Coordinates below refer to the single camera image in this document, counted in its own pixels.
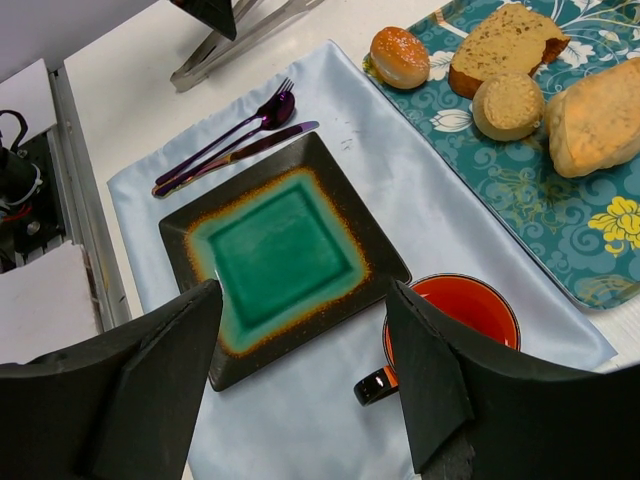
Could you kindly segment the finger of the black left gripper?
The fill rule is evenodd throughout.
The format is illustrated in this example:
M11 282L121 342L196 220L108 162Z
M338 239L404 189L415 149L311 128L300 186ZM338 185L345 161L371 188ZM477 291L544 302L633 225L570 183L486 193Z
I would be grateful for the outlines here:
M226 39L236 38L236 22L231 0L171 0L171 3Z

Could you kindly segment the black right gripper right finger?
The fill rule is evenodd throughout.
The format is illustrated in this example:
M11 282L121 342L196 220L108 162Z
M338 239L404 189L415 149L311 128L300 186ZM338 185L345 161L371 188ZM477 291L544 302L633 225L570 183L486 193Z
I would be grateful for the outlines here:
M425 479L635 479L639 369L595 373L501 345L407 286L386 298L414 470Z

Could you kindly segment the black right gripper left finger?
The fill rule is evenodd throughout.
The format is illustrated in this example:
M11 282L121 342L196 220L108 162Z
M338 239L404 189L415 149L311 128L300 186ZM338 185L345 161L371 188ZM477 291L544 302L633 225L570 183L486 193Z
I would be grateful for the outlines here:
M2 478L181 478L222 306L207 280L92 339L2 365Z

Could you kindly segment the stainless steel serving tongs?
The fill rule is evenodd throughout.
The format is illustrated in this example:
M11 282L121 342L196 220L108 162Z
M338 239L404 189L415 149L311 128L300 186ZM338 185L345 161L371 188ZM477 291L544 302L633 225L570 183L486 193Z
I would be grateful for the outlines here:
M321 3L322 0L286 1L282 6L255 23L233 41L223 40L220 33L210 33L185 63L172 73L170 77L171 83L179 93L190 90L205 80L217 66L248 50L256 42L292 17L310 11Z

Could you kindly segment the sliced brown bread loaf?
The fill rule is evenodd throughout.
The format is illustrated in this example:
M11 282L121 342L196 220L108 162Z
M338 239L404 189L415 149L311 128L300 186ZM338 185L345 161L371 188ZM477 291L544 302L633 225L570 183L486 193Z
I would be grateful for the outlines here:
M471 99L494 75L534 75L541 64L555 61L569 42L551 18L519 3L504 5L462 41L450 63L449 86Z

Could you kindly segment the small round bread roll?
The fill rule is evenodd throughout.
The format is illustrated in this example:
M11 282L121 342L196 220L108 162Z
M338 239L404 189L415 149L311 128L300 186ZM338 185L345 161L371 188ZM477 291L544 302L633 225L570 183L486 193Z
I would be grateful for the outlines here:
M507 72L484 81L472 101L475 126L485 136L510 142L531 135L542 123L545 100L527 74Z

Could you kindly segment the large crusty bread roll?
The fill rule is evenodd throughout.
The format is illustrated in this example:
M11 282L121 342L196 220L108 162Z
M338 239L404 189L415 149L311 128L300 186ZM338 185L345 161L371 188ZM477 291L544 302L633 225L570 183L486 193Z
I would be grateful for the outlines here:
M639 59L589 75L553 96L544 126L555 171L583 177L639 154Z

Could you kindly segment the iridescent purple fork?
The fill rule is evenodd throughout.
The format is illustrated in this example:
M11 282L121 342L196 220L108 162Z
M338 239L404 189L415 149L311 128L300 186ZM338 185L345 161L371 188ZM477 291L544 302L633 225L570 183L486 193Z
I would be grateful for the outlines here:
M295 97L292 93L293 87L294 82L289 77L286 77L277 88L276 92L262 106L260 106L252 116L238 123L220 137L211 141L199 151L188 157L186 160L159 176L155 180L155 184L161 185L170 180L172 177L191 165L196 159L211 150L214 146L221 143L237 130L256 119L260 119L261 124L257 129L253 130L253 133L257 133L260 130L275 130L279 126L283 125L291 116L295 107Z

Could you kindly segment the iridescent purple knife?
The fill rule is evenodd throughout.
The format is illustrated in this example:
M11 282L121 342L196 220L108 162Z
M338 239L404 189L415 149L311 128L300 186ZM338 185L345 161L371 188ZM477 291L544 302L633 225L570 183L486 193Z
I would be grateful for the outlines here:
M155 197L165 197L169 195L173 190L182 188L184 185L201 177L209 171L217 170L228 164L257 155L258 153L268 150L275 145L307 133L318 127L318 121L308 121L285 128L269 136L256 140L255 142L252 142L251 144L243 148L237 149L228 155L213 157L205 160L204 162L188 170L187 172L181 173L174 179L171 179L160 186L154 187L151 193Z

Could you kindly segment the round sesame burger bun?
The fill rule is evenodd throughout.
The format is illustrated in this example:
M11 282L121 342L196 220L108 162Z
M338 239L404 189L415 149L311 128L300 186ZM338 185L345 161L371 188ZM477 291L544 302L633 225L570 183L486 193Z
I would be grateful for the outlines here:
M388 85L410 90L429 78L430 60L425 45L409 31L389 26L372 39L370 62Z

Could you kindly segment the teal floral serving tray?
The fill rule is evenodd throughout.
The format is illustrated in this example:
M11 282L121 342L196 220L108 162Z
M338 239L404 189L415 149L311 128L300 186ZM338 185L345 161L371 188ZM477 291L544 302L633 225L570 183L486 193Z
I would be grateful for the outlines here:
M639 198L638 162L563 178L543 129L494 142L476 129L470 100L449 85L455 51L497 8L495 1L453 1L414 24L430 54L428 81L413 91L380 90L567 294L593 309L619 306L639 291L639 246L627 237L607 240L605 230L624 218L624 201ZM546 99L639 54L635 1L530 1L527 8L570 39L535 73Z

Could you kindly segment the square green glazed plate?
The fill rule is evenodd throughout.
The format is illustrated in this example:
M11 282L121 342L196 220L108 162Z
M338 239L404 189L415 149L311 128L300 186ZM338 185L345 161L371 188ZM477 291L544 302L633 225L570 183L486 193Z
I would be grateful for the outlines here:
M215 279L209 379L223 391L380 301L410 271L320 136L309 133L167 215L181 291Z

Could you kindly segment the aluminium frame rail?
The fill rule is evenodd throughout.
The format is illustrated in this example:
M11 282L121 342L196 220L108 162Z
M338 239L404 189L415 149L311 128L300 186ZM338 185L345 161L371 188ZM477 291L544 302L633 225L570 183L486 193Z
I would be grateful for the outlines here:
M84 247L98 325L109 330L131 319L130 308L66 69L49 83L56 124L47 138L66 237Z

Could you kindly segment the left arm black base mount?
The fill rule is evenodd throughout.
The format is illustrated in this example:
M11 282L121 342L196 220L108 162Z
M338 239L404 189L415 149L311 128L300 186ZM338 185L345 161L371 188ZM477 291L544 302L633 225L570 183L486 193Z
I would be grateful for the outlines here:
M14 138L1 137L1 271L6 273L60 245L66 228L47 135L28 140L21 113L3 109L1 114L18 124Z

